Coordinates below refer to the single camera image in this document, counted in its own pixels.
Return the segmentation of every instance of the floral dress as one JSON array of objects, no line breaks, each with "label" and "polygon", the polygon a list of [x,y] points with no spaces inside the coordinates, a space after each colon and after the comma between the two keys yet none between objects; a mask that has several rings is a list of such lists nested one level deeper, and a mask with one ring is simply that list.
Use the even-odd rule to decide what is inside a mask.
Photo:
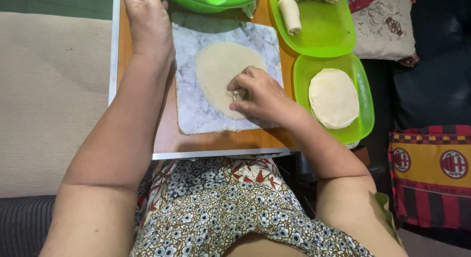
[{"label": "floral dress", "polygon": [[309,219],[271,159],[167,160],[152,164],[145,179],[131,257],[220,257],[249,232],[309,256],[373,256]]}]

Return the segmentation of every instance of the white marble slab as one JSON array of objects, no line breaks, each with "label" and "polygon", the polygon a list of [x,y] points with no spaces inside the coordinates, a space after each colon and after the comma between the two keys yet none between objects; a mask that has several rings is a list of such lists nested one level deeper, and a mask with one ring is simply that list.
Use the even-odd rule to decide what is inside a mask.
[{"label": "white marble slab", "polygon": [[220,133],[277,127],[256,118],[232,120],[213,108],[203,97],[195,76],[195,56],[215,42],[234,42],[257,51],[267,64],[268,74],[281,86],[280,51],[273,27],[195,14],[174,13],[171,17],[177,52],[178,125],[183,134]]}]

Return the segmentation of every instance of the hand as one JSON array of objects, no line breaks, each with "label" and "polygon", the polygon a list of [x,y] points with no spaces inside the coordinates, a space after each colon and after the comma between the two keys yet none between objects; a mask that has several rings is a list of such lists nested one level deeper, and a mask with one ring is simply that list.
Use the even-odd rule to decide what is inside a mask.
[{"label": "hand", "polygon": [[281,126],[285,126],[284,121],[289,119],[293,110],[300,107],[275,79],[260,68],[247,67],[235,76],[227,86],[227,90],[232,91],[237,88],[249,91],[250,100],[233,102],[230,105],[231,110],[276,122]]},{"label": "hand", "polygon": [[172,28],[166,0],[124,0],[131,29],[133,54],[175,59]]}]

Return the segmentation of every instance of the green bowl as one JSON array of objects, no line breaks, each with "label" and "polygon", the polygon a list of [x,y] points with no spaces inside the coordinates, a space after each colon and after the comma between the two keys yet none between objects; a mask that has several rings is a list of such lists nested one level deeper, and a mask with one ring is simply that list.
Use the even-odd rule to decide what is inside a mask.
[{"label": "green bowl", "polygon": [[311,79],[324,68],[337,68],[347,73],[353,80],[360,103],[360,114],[351,125],[338,130],[326,128],[327,132],[345,145],[365,138],[374,125],[373,100],[363,65],[353,53],[333,58],[299,55],[293,70],[296,102],[311,112],[308,97],[309,85]]},{"label": "green bowl", "polygon": [[286,32],[278,0],[269,0],[273,17],[283,40],[294,51],[316,57],[335,57],[355,47],[355,27],[346,0],[335,4],[324,1],[298,2],[302,31]]},{"label": "green bowl", "polygon": [[172,0],[196,13],[218,13],[230,8],[243,7],[254,0]]}]

